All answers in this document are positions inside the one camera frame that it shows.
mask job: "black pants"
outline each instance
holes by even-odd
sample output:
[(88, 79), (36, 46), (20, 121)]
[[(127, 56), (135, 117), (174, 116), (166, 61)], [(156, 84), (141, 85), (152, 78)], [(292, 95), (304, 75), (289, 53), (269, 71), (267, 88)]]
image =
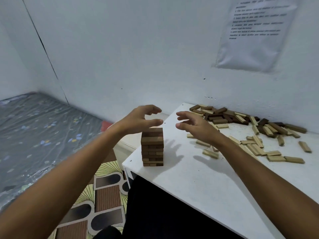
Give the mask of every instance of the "black pants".
[(101, 238), (241, 238), (219, 223), (137, 176), (129, 191), (123, 235), (114, 227)]

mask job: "patterned rug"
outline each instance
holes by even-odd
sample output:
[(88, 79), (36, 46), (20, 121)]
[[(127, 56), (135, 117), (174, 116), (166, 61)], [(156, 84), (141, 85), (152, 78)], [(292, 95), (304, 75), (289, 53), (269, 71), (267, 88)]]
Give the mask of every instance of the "patterned rug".
[(122, 232), (128, 191), (112, 150), (49, 239), (91, 239), (109, 225)]

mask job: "floral plastic sheet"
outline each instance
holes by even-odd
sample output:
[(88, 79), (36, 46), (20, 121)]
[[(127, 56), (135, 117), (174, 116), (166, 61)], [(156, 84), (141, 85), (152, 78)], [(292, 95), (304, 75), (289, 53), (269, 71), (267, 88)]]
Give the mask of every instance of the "floral plastic sheet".
[(0, 101), (0, 211), (101, 132), (102, 120), (43, 94)]

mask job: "block tower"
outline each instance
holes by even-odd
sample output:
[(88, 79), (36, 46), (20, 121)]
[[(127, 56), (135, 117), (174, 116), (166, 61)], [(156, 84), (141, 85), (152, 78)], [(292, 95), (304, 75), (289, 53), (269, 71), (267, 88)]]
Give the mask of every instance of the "block tower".
[(148, 128), (142, 132), (143, 166), (163, 166), (163, 128)]

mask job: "white wall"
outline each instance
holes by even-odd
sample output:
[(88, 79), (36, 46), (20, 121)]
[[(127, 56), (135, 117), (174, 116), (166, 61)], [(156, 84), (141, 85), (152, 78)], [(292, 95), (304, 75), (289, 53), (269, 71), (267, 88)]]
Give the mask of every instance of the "white wall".
[(0, 100), (31, 91), (36, 86), (0, 23)]
[(0, 0), (0, 22), (29, 71), (36, 90), (66, 103), (61, 85), (22, 0)]
[(211, 68), (230, 0), (25, 0), (70, 104), (115, 121), (140, 104), (226, 106), (319, 132), (319, 0), (276, 72)]

